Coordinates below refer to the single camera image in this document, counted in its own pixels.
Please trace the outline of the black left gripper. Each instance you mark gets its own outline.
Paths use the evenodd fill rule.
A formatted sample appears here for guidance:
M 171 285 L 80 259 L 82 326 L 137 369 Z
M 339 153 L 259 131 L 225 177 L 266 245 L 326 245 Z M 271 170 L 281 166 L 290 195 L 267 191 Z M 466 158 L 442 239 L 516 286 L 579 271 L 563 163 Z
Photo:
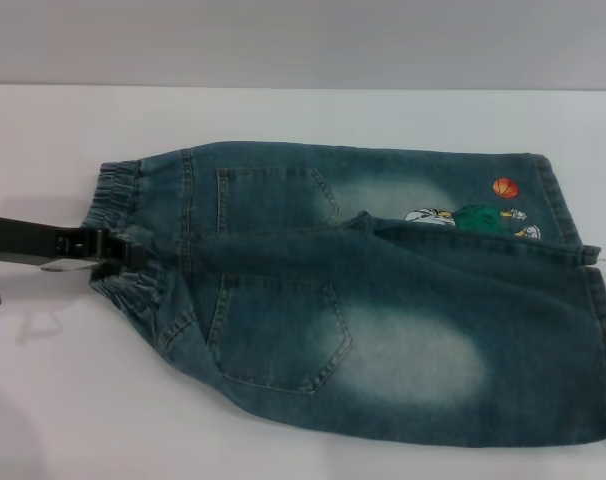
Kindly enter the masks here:
M 88 269 L 101 263 L 142 268 L 147 250 L 108 229 L 65 229 L 0 217 L 0 261 L 52 261 L 53 272 Z

